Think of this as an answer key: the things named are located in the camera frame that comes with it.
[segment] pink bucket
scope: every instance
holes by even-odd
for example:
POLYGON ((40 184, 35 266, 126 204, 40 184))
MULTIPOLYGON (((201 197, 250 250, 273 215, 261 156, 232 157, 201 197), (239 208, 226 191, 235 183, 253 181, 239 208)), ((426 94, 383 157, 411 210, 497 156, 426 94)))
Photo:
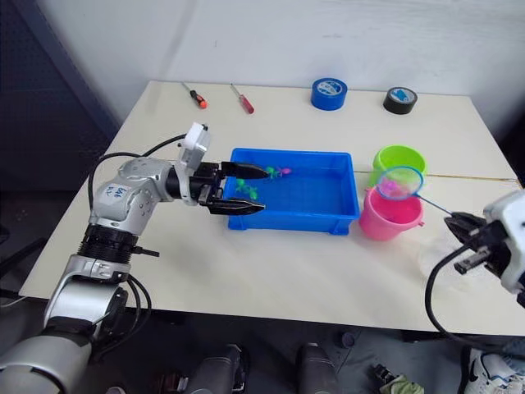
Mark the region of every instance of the pink bucket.
POLYGON ((381 197, 376 187, 367 191, 359 219, 363 232, 373 240, 388 241, 415 226, 422 226, 423 208, 418 197, 401 201, 381 197))

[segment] screwdriver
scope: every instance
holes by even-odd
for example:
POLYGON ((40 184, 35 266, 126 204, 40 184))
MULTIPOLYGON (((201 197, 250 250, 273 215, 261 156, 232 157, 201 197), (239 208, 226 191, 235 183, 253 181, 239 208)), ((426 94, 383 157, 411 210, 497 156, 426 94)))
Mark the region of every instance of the screwdriver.
POLYGON ((248 101, 246 96, 244 96, 243 94, 239 93, 239 90, 237 90, 237 88, 234 87, 233 84, 230 84, 230 86, 233 89, 233 91, 235 92, 235 94, 237 94, 237 97, 239 98, 239 101, 240 101, 240 105, 243 106, 243 108, 246 110, 247 113, 253 113, 255 111, 255 109, 253 109, 252 104, 250 104, 250 102, 248 101))
POLYGON ((182 85, 186 88, 186 90, 189 91, 189 95, 191 98, 199 105, 202 109, 205 109, 208 106, 208 103, 206 103, 206 100, 201 96, 200 94, 197 94, 197 92, 193 89, 190 89, 187 84, 184 82, 181 82, 182 85))

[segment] blue tape roll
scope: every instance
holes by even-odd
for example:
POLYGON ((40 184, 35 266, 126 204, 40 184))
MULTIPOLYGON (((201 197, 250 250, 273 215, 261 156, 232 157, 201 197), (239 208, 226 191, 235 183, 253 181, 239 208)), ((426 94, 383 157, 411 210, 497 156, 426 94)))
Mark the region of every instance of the blue tape roll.
POLYGON ((346 83, 335 78, 321 78, 312 85, 312 105, 324 111, 334 111, 345 103, 346 83))

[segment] tape roll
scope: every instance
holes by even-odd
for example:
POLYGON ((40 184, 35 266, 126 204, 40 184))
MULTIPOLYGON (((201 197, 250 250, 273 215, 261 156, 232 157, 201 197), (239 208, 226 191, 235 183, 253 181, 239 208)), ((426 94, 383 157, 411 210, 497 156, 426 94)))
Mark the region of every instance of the tape roll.
POLYGON ((386 92, 383 107, 386 111, 395 113, 396 115, 406 115, 412 111, 413 106, 418 101, 418 95, 409 88, 396 86, 388 89, 386 92))
POLYGON ((348 87, 342 80, 321 78, 312 84, 312 105, 324 111, 334 111, 345 103, 348 87))

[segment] blue plastic tray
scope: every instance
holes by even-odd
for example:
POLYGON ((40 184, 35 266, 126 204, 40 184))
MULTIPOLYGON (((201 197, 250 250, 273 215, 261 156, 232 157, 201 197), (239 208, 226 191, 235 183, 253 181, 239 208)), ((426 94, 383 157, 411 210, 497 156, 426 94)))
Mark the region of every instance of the blue plastic tray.
MULTIPOLYGON (((359 217, 352 157, 347 153, 236 148, 231 161, 291 169, 290 174, 274 179, 244 181, 257 189, 257 201, 266 209, 230 216, 232 230, 270 228, 346 235, 350 223, 359 217)), ((250 199, 246 190, 237 189, 236 179, 228 178, 225 198, 250 199)))

